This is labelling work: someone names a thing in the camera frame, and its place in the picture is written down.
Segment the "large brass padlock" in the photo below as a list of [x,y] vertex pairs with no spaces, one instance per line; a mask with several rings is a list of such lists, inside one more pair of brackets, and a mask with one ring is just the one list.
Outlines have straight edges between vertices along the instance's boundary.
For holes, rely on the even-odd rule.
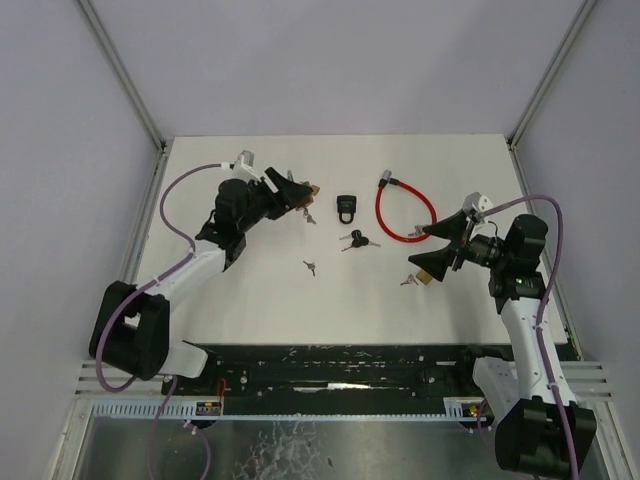
[[[294,181],[293,172],[291,170],[287,170],[287,179],[290,181]],[[302,210],[302,209],[308,208],[314,202],[315,197],[318,195],[320,191],[319,186],[311,184],[309,181],[304,181],[302,182],[302,184],[308,186],[311,189],[311,194],[306,197],[304,202],[299,207],[296,207],[296,210]]]

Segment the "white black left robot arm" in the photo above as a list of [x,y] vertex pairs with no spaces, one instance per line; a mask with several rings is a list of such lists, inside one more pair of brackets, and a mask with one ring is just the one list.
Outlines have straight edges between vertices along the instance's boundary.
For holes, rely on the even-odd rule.
[[223,181],[209,218],[187,240],[183,259],[144,284],[115,281],[106,288],[89,344],[100,385],[113,393],[128,387],[110,384],[104,366],[128,373],[131,380],[199,377],[208,355],[186,341],[171,341],[172,312],[205,281],[235,263],[246,246],[247,232],[259,221],[302,210],[316,193],[311,184],[285,178],[273,168],[255,179],[234,175]]

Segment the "small keys of large padlock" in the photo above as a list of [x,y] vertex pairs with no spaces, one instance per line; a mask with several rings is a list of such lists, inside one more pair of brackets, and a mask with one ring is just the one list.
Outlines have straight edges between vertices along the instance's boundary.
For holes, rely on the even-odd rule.
[[303,208],[302,209],[302,214],[303,214],[303,217],[304,217],[305,221],[308,224],[312,224],[312,225],[316,225],[317,224],[316,220],[314,219],[313,215],[310,213],[308,208]]

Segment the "red cable lock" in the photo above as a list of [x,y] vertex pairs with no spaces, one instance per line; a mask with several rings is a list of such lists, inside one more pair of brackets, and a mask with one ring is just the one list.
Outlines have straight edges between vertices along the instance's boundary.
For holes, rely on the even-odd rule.
[[397,179],[386,169],[377,183],[374,202],[375,218],[380,229],[398,243],[414,245],[426,241],[408,238],[416,225],[430,225],[438,221],[433,202],[414,186]]

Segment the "black Kaijing padlock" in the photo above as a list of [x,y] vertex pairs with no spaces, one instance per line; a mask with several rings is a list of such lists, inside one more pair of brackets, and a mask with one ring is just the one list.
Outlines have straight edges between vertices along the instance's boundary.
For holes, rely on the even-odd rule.
[[354,221],[357,211],[357,197],[355,195],[338,195],[336,197],[336,209],[339,221],[349,225]]

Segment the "black-headed key bunch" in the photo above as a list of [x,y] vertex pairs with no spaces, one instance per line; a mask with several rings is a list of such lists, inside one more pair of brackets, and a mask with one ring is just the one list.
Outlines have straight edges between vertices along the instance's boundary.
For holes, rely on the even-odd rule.
[[340,240],[349,240],[349,244],[341,249],[342,252],[350,249],[360,249],[367,246],[380,247],[379,243],[371,241],[359,229],[352,230],[349,235],[340,237]]

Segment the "small brass padlock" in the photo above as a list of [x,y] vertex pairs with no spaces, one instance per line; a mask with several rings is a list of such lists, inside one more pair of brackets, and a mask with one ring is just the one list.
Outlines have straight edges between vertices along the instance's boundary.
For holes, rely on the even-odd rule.
[[409,274],[401,285],[428,285],[432,280],[433,277],[429,273],[420,270],[415,274]]

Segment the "silver cable lock keys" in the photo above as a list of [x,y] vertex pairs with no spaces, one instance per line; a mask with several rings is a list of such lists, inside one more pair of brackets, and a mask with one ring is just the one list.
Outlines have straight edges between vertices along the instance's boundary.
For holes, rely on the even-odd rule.
[[427,234],[424,232],[424,226],[423,225],[416,225],[414,227],[414,231],[410,232],[407,235],[408,238],[422,238],[425,239],[427,237]]

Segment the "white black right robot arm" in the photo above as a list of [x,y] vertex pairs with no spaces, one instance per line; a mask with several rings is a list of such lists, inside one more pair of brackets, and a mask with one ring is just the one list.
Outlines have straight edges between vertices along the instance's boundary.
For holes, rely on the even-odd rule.
[[576,479],[596,434],[594,413],[579,406],[569,387],[545,313],[549,291],[539,270],[547,224],[517,216],[505,238],[474,231],[473,210],[424,227],[447,241],[409,262],[437,281],[470,262],[490,271],[488,290],[508,332],[516,370],[491,356],[475,359],[474,383],[496,422],[494,451],[503,470],[552,479]]

